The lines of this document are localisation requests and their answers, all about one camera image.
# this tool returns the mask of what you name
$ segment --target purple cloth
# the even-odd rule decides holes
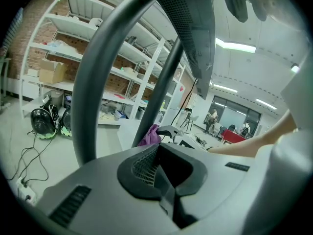
[[[147,134],[139,142],[137,146],[143,146],[146,144],[161,143],[161,137],[157,134],[158,125],[154,124],[150,127]]]

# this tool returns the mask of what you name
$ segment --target red table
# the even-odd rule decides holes
[[[242,136],[239,136],[238,134],[233,133],[230,130],[224,130],[224,132],[222,133],[222,137],[223,138],[222,138],[221,142],[223,142],[223,143],[225,143],[225,141],[229,142],[229,143],[238,143],[238,142],[241,142],[243,140],[246,140]]]

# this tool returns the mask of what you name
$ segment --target black pole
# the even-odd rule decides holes
[[[96,31],[75,78],[71,127],[79,166],[96,159],[100,103],[113,62],[127,34],[155,0],[124,0]]]
[[[133,147],[138,145],[138,143],[148,132],[149,128],[153,125],[161,108],[163,99],[167,93],[168,87],[173,80],[176,68],[182,56],[182,52],[183,46],[180,42],[180,39],[177,37],[157,80],[156,86],[152,92],[142,120],[140,121],[140,125],[133,142]]]

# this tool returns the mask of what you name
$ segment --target ceiling light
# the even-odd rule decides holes
[[[240,114],[242,114],[242,115],[245,115],[245,116],[246,116],[246,114],[244,114],[244,113],[242,113],[242,112],[239,112],[239,111],[236,111],[236,112],[238,112],[238,113],[240,113]]]
[[[217,105],[219,105],[219,106],[222,106],[222,107],[225,107],[225,105],[219,104],[219,103],[217,103],[217,102],[215,102],[215,104],[217,104]]]
[[[291,68],[291,71],[293,71],[294,73],[298,73],[298,71],[300,70],[298,65],[293,65]]]
[[[262,103],[262,104],[265,104],[266,106],[269,106],[269,107],[271,107],[271,108],[274,109],[274,110],[277,109],[276,107],[274,107],[274,106],[272,106],[272,105],[270,105],[270,104],[268,104],[268,103],[265,103],[265,102],[262,101],[262,100],[256,99],[255,101],[258,101],[258,102],[260,102],[260,103]]]
[[[215,44],[221,46],[224,49],[234,49],[234,50],[241,50],[249,53],[255,53],[256,47],[250,46],[250,45],[244,45],[244,44],[237,44],[237,43],[230,43],[230,42],[224,42],[221,39],[216,38]]]
[[[234,90],[234,89],[222,86],[222,85],[218,85],[218,84],[214,84],[214,87],[218,87],[218,88],[221,88],[221,89],[224,89],[224,90],[228,90],[228,91],[231,91],[231,92],[235,92],[235,93],[238,92],[237,90]]]

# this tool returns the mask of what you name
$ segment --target electrical outlet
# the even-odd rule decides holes
[[[36,193],[29,186],[24,186],[22,184],[22,178],[17,180],[16,185],[18,189],[18,197],[22,200],[26,200],[26,202],[31,205],[35,205],[37,202]]]

